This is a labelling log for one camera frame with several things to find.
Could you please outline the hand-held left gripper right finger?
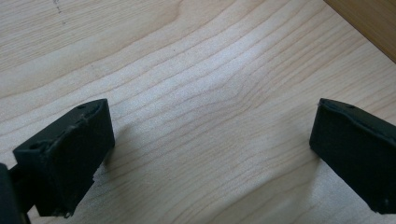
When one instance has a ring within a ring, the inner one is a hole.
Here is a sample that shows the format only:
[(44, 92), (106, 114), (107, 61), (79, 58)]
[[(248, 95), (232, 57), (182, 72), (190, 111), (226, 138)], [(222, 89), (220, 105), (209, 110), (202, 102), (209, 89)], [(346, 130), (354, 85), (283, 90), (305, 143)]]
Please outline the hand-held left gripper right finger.
[(322, 98), (309, 146), (373, 211), (396, 214), (395, 125)]

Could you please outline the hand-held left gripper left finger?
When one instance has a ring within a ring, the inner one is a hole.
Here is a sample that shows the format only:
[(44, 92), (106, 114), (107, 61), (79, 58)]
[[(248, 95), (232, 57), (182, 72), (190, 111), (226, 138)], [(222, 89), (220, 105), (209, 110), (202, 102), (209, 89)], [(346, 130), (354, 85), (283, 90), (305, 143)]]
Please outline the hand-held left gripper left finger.
[(106, 99), (78, 105), (13, 150), (12, 171), (24, 212), (69, 217), (115, 146)]

